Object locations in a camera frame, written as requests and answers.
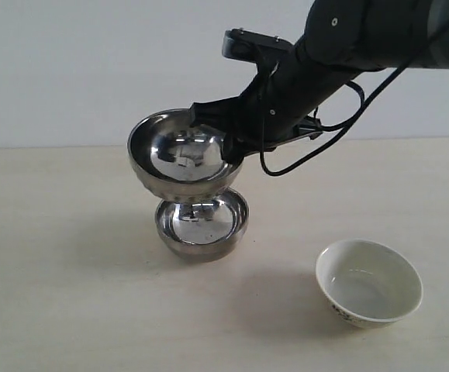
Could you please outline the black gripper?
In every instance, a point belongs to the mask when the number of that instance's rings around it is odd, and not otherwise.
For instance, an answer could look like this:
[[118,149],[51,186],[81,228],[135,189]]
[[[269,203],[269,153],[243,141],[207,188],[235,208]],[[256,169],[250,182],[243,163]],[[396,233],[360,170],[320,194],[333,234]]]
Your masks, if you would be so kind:
[[360,74],[354,67],[326,65],[313,59],[298,41],[273,64],[257,64],[257,75],[239,97],[193,102],[190,126],[233,128],[220,149],[225,162],[270,150],[297,137],[308,114]]

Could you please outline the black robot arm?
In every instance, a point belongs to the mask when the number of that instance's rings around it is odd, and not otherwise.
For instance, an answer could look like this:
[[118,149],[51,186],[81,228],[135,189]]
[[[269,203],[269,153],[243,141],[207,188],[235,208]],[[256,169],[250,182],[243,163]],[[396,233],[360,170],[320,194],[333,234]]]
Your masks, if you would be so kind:
[[190,124],[225,136],[235,161],[322,132],[313,110],[366,72],[407,65],[449,70],[449,1],[316,1],[299,39],[225,32],[223,56],[257,75],[236,97],[194,103]]

